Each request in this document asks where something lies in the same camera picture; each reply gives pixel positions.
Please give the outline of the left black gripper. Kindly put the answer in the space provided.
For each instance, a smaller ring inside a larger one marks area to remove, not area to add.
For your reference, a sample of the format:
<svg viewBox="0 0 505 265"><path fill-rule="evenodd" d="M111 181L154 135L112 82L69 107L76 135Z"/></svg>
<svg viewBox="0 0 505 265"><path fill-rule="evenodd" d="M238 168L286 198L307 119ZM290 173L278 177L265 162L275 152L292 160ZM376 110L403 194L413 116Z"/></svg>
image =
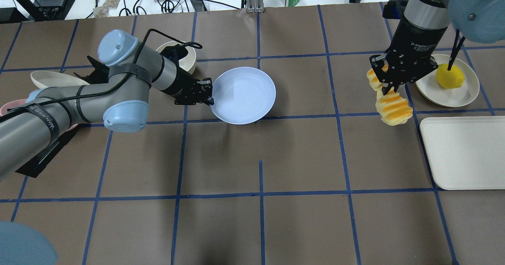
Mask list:
<svg viewBox="0 0 505 265"><path fill-rule="evenodd" d="M189 74L180 74L176 77L172 87L176 92L172 95L175 105L203 104L213 106L213 82L211 78L199 80Z"/></svg>

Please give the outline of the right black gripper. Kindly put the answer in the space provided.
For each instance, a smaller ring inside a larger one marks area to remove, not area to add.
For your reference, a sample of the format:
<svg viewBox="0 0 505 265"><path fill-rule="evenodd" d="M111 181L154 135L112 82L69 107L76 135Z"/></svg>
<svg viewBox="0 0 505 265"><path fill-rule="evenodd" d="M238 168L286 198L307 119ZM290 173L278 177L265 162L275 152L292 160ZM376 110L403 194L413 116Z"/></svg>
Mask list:
<svg viewBox="0 0 505 265"><path fill-rule="evenodd" d="M396 93L400 86L415 83L437 69L432 57L446 28L419 28L399 21L390 46L383 54L370 56L371 68L381 84L380 92Z"/></svg>

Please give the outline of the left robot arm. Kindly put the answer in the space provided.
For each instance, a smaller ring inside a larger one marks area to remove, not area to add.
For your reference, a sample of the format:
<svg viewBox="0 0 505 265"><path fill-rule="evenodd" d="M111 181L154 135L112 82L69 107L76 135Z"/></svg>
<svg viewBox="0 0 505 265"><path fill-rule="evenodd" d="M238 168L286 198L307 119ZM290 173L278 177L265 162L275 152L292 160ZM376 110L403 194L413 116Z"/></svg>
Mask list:
<svg viewBox="0 0 505 265"><path fill-rule="evenodd" d="M173 97L176 105L212 106L211 78L193 78L179 65L182 49L201 49L202 45L178 41L168 58L166 52L147 46L152 33L170 37L155 28L150 28L142 41L122 30L108 32L97 52L108 68L106 83L38 89L24 105L2 116L1 179L55 143L73 125L103 123L107 129L122 133L143 130L151 88Z"/></svg>

